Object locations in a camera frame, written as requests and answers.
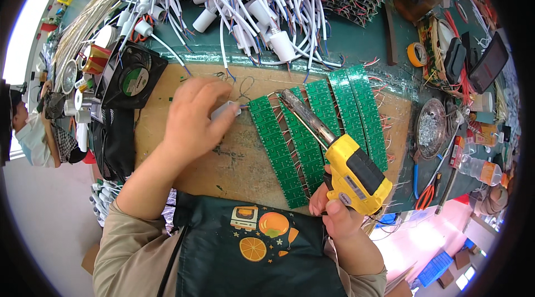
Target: yellow tape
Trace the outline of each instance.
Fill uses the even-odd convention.
[[[425,53],[424,45],[420,43],[409,45],[407,47],[407,55],[409,56],[410,63],[415,67],[422,67],[427,64],[427,53]]]

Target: green component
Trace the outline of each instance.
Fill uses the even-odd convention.
[[[368,154],[368,146],[366,145],[366,138],[362,128],[361,116],[358,112],[355,95],[349,84],[349,78],[346,71],[346,69],[340,69],[338,71],[327,73],[327,75],[329,76],[329,81],[331,81],[331,87],[338,103],[340,118],[342,119],[342,124],[344,124],[346,133],[349,134],[353,140],[357,141],[357,144],[362,150]]]
[[[306,83],[304,89],[307,91],[310,108],[318,118],[331,130],[332,133],[340,136],[340,127],[334,110],[331,90],[326,79],[320,79],[311,83]],[[330,164],[325,158],[325,150],[322,148],[325,164]]]
[[[290,90],[304,102],[298,86]],[[295,151],[301,164],[301,170],[303,171],[308,191],[312,195],[323,182],[323,173],[318,173],[318,170],[323,170],[323,158],[319,150],[319,143],[281,101],[279,101],[279,104],[283,110],[291,139],[294,142]]]
[[[294,209],[307,205],[301,180],[267,96],[250,101],[248,106],[288,207]]]
[[[366,144],[368,145],[368,155],[379,169],[384,172],[388,169],[385,139],[366,70],[364,66],[358,65],[346,69],[346,73],[357,102]]]

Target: wooden board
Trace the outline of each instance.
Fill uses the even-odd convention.
[[[302,86],[304,75],[264,68],[232,67],[234,82],[225,75],[217,74],[220,65],[188,65],[193,76],[220,75],[234,89],[230,100],[246,104],[276,89]],[[136,167],[139,166],[163,139],[170,97],[188,79],[180,65],[169,65],[149,98],[135,130]],[[390,164],[385,175],[395,182],[405,154],[405,141],[410,115],[410,101],[385,93],[381,113],[388,114],[393,122],[392,144],[387,150],[399,156]],[[212,152],[191,163],[181,173],[174,185],[178,190],[194,194],[224,197],[233,200],[251,201],[266,206],[288,209],[282,190],[268,161],[264,147],[258,138],[251,115],[245,108],[237,117],[223,141]],[[307,213],[307,207],[296,209]]]

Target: worker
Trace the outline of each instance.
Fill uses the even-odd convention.
[[[234,121],[237,104],[208,118],[231,89],[218,78],[188,79],[174,93],[163,140],[110,205],[95,260],[95,295],[383,296],[386,269],[360,228],[364,217],[338,199],[328,200],[325,184],[309,205],[313,216],[326,211],[322,218],[249,203],[232,214],[255,217],[247,230],[229,223],[232,208],[243,202],[184,194],[185,201],[177,195],[173,217],[175,227],[182,227],[172,236],[163,232],[161,213],[173,181],[211,151]],[[253,212],[260,210],[269,213],[257,225]],[[177,224],[184,217],[185,227]],[[323,246],[322,220],[335,251],[331,241]],[[293,241],[286,239],[288,223]]]
[[[46,81],[41,89],[41,98],[52,88],[52,81]],[[62,163],[78,163],[87,152],[78,148],[78,143],[67,131],[46,119],[42,112],[34,109],[28,113],[22,94],[11,90],[11,114],[15,138],[30,165],[57,168]]]

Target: green fan label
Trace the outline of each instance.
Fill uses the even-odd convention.
[[[149,72],[145,68],[134,69],[123,81],[123,92],[126,96],[135,96],[145,88],[148,81]]]

